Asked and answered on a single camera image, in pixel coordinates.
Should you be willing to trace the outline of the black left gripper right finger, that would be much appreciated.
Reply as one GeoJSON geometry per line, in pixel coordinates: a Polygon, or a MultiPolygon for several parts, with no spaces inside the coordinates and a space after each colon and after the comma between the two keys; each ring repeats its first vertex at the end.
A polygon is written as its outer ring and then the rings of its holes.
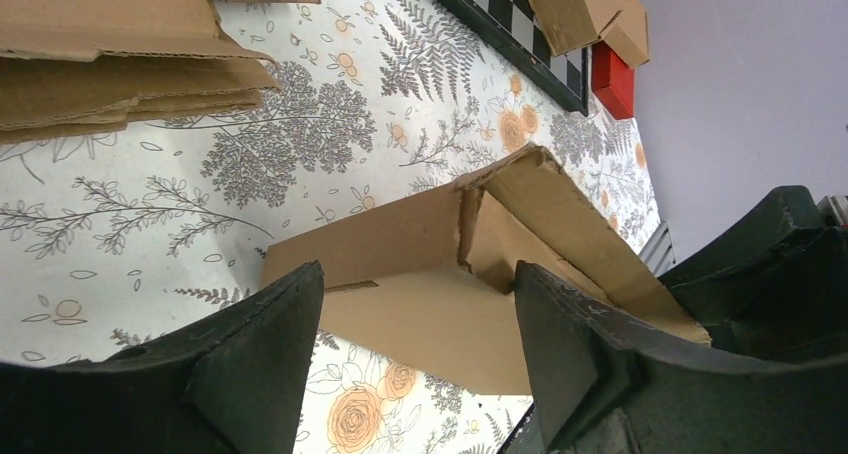
{"type": "Polygon", "coordinates": [[[519,262],[515,308],[545,446],[609,420],[635,453],[843,453],[847,358],[784,363],[691,342],[519,262]]]}

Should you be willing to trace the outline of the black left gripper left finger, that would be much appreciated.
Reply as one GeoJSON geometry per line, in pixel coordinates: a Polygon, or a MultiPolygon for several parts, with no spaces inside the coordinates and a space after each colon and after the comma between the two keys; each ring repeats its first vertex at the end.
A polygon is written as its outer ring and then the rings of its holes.
{"type": "Polygon", "coordinates": [[[5,453],[290,453],[324,299],[312,261],[101,362],[1,367],[5,453]]]}

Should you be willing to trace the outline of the brown cardboard box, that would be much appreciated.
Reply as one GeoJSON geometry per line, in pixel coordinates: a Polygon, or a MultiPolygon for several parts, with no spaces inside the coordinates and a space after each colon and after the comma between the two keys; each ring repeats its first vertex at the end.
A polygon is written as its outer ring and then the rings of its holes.
{"type": "Polygon", "coordinates": [[[521,261],[665,332],[710,340],[533,144],[272,245],[261,281],[309,261],[324,272],[323,330],[477,394],[531,391],[513,299],[521,261]]]}

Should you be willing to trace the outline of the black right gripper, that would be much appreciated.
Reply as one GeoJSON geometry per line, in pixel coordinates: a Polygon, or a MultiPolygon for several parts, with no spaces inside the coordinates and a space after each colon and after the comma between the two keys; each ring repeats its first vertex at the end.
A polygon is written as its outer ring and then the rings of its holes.
{"type": "Polygon", "coordinates": [[[772,189],[659,280],[724,350],[790,363],[847,352],[847,230],[825,229],[804,186],[772,189]]]}

